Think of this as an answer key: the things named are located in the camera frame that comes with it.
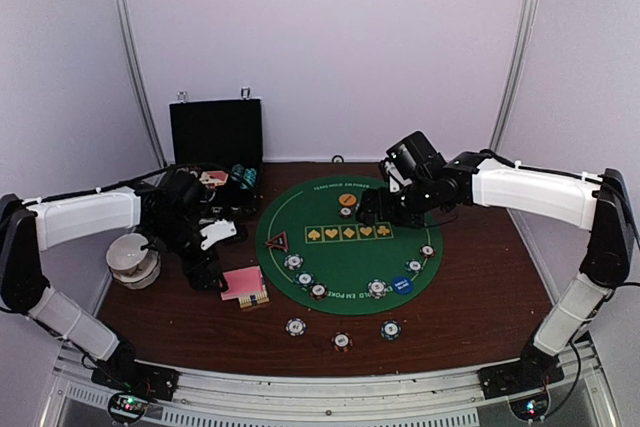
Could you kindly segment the pink playing card deck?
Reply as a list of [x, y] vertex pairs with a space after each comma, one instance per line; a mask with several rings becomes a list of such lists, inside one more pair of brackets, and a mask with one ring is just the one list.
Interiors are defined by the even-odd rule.
[[227, 271], [223, 275], [228, 289], [220, 294], [223, 301], [258, 294], [263, 291], [264, 280], [259, 266]]

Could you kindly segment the orange dealer button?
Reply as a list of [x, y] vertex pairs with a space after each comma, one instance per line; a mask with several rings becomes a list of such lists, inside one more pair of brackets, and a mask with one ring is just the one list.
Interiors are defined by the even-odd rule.
[[344, 207], [352, 207], [357, 204], [357, 197], [353, 194], [345, 193], [339, 197], [339, 203]]

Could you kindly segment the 10 chips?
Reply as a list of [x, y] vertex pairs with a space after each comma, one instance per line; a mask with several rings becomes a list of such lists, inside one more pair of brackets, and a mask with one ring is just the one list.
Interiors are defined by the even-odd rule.
[[381, 299], [387, 295], [387, 283], [380, 279], [373, 279], [367, 284], [367, 292], [372, 299]]
[[283, 266], [289, 271], [300, 269], [304, 265], [304, 258], [300, 254], [289, 254], [283, 260]]

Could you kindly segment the blue white 10 chip stack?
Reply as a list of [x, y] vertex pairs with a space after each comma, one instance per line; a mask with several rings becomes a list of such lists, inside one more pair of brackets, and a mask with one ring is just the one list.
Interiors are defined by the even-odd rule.
[[297, 337], [306, 333], [307, 325], [303, 319], [294, 317], [287, 321], [285, 330], [290, 336]]

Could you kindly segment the blue green 50 chip stack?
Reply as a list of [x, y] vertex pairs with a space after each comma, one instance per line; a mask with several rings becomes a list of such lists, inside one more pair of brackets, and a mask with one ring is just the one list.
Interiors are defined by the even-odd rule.
[[398, 339], [401, 333], [401, 325], [394, 320], [385, 321], [380, 327], [380, 335], [387, 341], [394, 341]]

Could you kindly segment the red black 100 chip stack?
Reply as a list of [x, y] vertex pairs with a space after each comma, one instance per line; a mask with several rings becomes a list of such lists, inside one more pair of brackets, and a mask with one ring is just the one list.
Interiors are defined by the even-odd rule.
[[353, 340], [346, 332], [338, 332], [332, 337], [332, 346], [338, 352], [347, 352], [353, 347]]

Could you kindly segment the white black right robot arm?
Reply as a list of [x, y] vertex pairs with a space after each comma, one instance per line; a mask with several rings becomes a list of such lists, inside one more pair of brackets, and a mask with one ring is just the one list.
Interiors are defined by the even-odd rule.
[[389, 184], [364, 191], [356, 210], [362, 224], [422, 228], [429, 211], [477, 205], [549, 217], [589, 232], [578, 273], [513, 366], [519, 387], [533, 388], [550, 373], [557, 355], [629, 276], [638, 232], [624, 178], [615, 169], [560, 173], [510, 162], [488, 149], [445, 161], [401, 144], [388, 151], [381, 173]]

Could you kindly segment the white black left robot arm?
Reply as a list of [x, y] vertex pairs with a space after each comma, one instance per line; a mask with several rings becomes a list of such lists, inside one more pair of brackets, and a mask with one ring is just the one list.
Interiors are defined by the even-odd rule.
[[196, 291], [224, 292], [227, 281], [216, 252], [235, 224], [210, 219], [210, 193], [187, 170], [165, 173], [152, 185], [140, 178], [48, 199], [1, 199], [1, 300], [5, 310], [51, 329], [87, 354], [123, 391], [144, 380], [132, 346], [74, 300], [51, 286], [41, 252], [114, 229], [140, 227], [182, 261]]

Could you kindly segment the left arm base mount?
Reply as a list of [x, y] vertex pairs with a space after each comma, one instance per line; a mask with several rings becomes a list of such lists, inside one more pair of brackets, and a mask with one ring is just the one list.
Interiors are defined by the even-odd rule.
[[136, 361], [133, 358], [97, 361], [91, 381], [147, 400], [171, 401], [178, 386], [177, 370]]

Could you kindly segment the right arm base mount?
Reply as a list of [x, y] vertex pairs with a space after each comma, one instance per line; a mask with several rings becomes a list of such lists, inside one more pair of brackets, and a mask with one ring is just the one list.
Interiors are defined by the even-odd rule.
[[515, 361], [481, 368], [478, 378], [484, 397], [493, 399], [559, 382], [564, 379], [564, 372], [558, 356], [525, 349]]

